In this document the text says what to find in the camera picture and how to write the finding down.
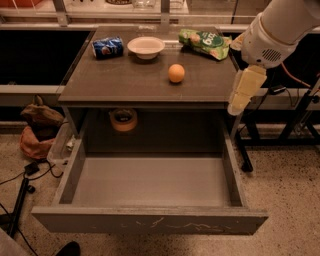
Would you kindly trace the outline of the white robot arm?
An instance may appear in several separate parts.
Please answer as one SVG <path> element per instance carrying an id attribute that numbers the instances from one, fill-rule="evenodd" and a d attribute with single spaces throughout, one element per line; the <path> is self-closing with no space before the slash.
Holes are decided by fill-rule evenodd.
<path id="1" fill-rule="evenodd" d="M 300 40 L 319 26 L 320 0 L 272 0 L 230 45 L 248 67 L 236 74 L 228 113 L 242 113 L 266 81 L 266 71 L 282 64 Z"/>

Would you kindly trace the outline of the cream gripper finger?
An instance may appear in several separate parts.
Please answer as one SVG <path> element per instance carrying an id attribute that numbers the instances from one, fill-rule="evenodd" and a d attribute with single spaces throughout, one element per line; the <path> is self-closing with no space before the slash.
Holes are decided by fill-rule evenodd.
<path id="1" fill-rule="evenodd" d="M 243 40 L 245 38 L 245 34 L 241 33 L 239 36 L 237 36 L 230 44 L 230 47 L 233 50 L 240 51 L 242 49 Z"/>
<path id="2" fill-rule="evenodd" d="M 241 114 L 266 79 L 266 69 L 263 67 L 249 65 L 244 70 L 239 70 L 228 100 L 228 113 L 232 116 Z"/>

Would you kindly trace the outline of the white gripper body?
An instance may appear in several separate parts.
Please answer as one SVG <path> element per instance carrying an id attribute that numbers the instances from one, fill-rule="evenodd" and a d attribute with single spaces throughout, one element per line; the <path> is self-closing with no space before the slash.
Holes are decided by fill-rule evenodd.
<path id="1" fill-rule="evenodd" d="M 262 14 L 259 13 L 243 33 L 241 58 L 249 65 L 274 68 L 291 55 L 297 45 L 297 42 L 289 44 L 274 38 L 264 28 Z"/>

